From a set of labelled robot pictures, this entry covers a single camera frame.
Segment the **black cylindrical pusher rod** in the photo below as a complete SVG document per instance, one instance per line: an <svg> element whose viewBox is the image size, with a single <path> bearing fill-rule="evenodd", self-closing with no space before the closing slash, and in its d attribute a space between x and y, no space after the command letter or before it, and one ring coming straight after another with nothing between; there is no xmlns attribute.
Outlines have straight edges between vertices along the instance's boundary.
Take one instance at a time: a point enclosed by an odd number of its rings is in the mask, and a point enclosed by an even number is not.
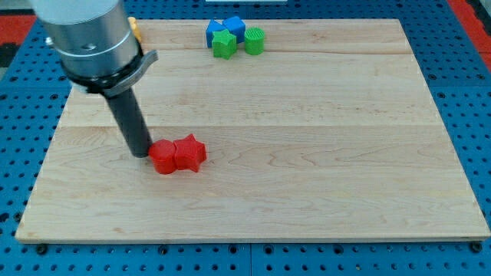
<svg viewBox="0 0 491 276"><path fill-rule="evenodd" d="M131 154L136 158L147 157L153 141L133 89L104 98Z"/></svg>

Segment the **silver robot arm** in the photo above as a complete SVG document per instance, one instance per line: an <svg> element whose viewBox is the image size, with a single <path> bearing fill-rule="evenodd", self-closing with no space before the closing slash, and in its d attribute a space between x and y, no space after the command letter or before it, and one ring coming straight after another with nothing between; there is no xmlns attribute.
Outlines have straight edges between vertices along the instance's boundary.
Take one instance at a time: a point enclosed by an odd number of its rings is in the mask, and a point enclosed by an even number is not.
<svg viewBox="0 0 491 276"><path fill-rule="evenodd" d="M30 0L69 81L86 94L100 94L133 156L152 145L133 86L157 61L143 52L122 0Z"/></svg>

